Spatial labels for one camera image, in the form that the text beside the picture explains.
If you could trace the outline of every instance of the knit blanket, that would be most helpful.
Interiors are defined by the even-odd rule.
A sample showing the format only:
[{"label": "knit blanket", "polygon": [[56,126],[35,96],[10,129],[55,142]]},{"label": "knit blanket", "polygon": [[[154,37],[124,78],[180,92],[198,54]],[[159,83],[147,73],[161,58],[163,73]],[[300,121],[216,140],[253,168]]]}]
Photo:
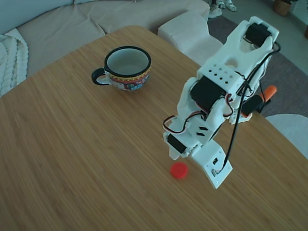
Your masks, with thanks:
[{"label": "knit blanket", "polygon": [[0,35],[0,97],[26,79],[28,54],[17,29]]}]

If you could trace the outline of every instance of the sofa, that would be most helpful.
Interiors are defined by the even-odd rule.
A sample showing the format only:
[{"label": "sofa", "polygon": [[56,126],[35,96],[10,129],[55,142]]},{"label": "sofa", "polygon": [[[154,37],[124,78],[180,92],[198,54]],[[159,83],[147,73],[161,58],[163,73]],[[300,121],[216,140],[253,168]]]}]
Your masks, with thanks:
[{"label": "sofa", "polygon": [[64,55],[124,26],[154,33],[192,11],[207,20],[203,0],[2,0],[0,34],[17,28],[29,48],[27,77]]}]

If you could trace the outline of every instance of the red bottle cap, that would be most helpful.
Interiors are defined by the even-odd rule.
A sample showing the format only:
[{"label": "red bottle cap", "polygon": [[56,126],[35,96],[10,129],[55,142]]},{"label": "red bottle cap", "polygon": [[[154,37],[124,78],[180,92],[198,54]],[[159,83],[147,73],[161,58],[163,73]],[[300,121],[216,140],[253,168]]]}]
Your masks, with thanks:
[{"label": "red bottle cap", "polygon": [[176,162],[172,165],[170,173],[175,179],[182,179],[187,175],[188,168],[182,162]]}]

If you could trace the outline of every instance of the mug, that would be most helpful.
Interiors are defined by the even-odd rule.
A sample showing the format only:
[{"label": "mug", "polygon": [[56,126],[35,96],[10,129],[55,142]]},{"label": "mug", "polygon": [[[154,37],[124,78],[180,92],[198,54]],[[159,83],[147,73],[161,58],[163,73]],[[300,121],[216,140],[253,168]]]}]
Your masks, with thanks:
[{"label": "mug", "polygon": [[137,90],[149,79],[151,64],[151,57],[145,50],[134,46],[119,47],[107,54],[104,68],[92,73],[92,81],[121,90]]}]

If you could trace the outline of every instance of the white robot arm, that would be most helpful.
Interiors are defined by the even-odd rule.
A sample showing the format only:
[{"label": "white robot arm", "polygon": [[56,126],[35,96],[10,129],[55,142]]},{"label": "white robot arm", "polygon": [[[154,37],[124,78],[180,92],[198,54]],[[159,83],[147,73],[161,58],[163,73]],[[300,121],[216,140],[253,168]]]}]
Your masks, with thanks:
[{"label": "white robot arm", "polygon": [[[164,121],[169,156],[174,160],[191,157],[214,188],[225,180],[232,166],[213,138],[226,119],[236,122],[243,101],[259,87],[278,34],[257,17],[241,22],[224,46],[197,71],[197,77],[185,83],[178,116]],[[248,121],[251,116],[239,117],[237,122]]]}]

